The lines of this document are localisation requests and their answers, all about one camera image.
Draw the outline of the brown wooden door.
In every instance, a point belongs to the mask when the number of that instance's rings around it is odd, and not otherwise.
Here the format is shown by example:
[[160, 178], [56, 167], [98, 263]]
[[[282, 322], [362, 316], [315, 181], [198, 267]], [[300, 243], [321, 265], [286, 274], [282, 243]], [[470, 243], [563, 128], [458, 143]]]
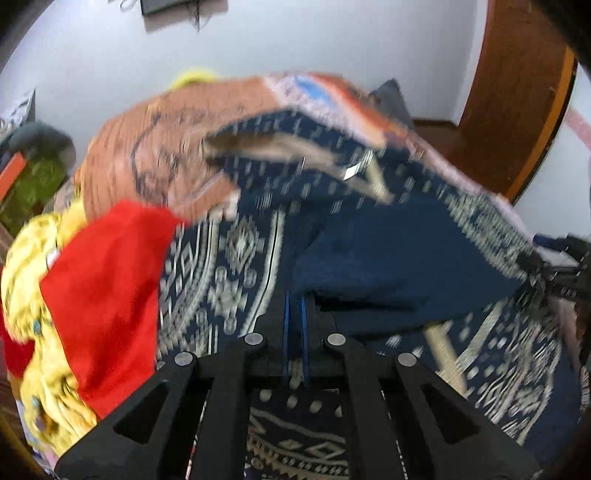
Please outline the brown wooden door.
[[447, 159], [510, 201], [527, 187], [568, 104], [575, 55], [535, 1], [492, 1]]

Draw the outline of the dark grey bag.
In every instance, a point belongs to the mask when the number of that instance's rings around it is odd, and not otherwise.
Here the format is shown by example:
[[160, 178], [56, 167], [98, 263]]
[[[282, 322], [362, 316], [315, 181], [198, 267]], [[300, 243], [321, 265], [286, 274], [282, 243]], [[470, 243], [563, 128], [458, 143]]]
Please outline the dark grey bag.
[[374, 102], [377, 111], [380, 111], [391, 120], [403, 123], [410, 130], [415, 129], [400, 84], [396, 79], [390, 79], [376, 90], [370, 92], [370, 98]]

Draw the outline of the red garment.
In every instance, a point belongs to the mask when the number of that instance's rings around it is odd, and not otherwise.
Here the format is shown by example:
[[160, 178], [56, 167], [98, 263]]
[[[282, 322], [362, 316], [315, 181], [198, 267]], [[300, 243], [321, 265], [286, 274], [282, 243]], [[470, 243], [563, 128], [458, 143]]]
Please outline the red garment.
[[100, 418], [155, 370], [158, 285], [181, 224], [164, 208], [122, 201], [87, 220], [40, 282], [77, 392]]

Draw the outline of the green patterned storage box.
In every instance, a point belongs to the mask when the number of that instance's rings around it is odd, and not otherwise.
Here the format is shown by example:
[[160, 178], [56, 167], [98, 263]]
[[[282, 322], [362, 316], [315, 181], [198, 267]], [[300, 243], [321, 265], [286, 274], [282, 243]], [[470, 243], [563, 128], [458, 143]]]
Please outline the green patterned storage box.
[[1, 224], [15, 237], [25, 223], [43, 211], [65, 179], [66, 170], [56, 155], [27, 162], [1, 201]]

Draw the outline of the small black wall monitor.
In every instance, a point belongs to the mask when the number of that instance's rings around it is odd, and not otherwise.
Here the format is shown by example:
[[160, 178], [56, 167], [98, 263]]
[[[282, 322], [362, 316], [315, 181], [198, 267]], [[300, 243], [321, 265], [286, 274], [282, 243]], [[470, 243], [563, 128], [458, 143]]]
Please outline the small black wall monitor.
[[194, 0], [140, 0], [141, 14], [151, 16], [179, 6], [194, 5]]

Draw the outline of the yellow printed garment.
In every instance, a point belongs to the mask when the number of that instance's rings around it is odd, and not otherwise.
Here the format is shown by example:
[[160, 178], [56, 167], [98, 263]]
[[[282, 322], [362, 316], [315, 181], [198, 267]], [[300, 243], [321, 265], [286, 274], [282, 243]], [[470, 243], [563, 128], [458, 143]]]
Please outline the yellow printed garment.
[[32, 445], [59, 457], [97, 424], [79, 396], [76, 380], [43, 299], [41, 280], [64, 247], [87, 224], [77, 199], [62, 212], [32, 218], [12, 243], [1, 277], [4, 326], [33, 352], [20, 378], [19, 395]]

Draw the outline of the newspaper print bed cover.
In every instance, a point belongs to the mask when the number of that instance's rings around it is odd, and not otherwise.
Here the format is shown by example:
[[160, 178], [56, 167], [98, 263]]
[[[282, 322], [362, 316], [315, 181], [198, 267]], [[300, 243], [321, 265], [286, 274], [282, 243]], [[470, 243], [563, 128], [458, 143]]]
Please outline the newspaper print bed cover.
[[[74, 198], [84, 201], [94, 219], [118, 201], [130, 199], [163, 205], [185, 220], [197, 220], [235, 196], [228, 179], [212, 173], [200, 152], [202, 140], [222, 127], [263, 115], [301, 113], [344, 139], [374, 149], [393, 146], [412, 156], [470, 197], [483, 197], [516, 228], [529, 235], [507, 199], [486, 190], [452, 166], [436, 149], [413, 132], [403, 102], [390, 106], [383, 95], [366, 94], [344, 78], [318, 73], [283, 73], [243, 79], [206, 79], [199, 73], [189, 83], [143, 101], [108, 120], [89, 143], [85, 158], [53, 196], [46, 210], [61, 212]], [[133, 185], [132, 149], [139, 149], [140, 169], [163, 179], [159, 154], [179, 159], [178, 173], [161, 196], [138, 193]]]

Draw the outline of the yellow curved headrest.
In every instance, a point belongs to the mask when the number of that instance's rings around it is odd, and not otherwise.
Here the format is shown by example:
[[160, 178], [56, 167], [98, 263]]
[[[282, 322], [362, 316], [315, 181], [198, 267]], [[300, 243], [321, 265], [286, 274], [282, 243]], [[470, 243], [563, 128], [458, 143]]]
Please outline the yellow curved headrest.
[[208, 69], [186, 70], [172, 81], [169, 90], [174, 91], [193, 84], [211, 83], [216, 81], [219, 76]]

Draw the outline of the orange box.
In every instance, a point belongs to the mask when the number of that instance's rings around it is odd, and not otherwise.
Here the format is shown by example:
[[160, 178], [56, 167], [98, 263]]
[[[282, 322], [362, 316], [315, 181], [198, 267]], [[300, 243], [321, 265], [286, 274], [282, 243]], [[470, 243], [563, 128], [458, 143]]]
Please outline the orange box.
[[0, 201], [5, 198], [26, 166], [27, 161], [24, 156], [20, 152], [15, 152], [0, 175]]

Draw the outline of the navy patterned zip hoodie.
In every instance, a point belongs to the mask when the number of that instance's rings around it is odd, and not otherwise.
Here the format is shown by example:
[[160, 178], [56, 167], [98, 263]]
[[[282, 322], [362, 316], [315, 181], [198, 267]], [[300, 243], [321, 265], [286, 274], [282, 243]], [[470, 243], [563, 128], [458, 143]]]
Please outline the navy patterned zip hoodie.
[[214, 354], [301, 298], [370, 350], [411, 352], [543, 465], [572, 440], [579, 381], [518, 255], [531, 244], [407, 149], [344, 139], [301, 113], [208, 135], [238, 213], [179, 228], [159, 280], [157, 358]]

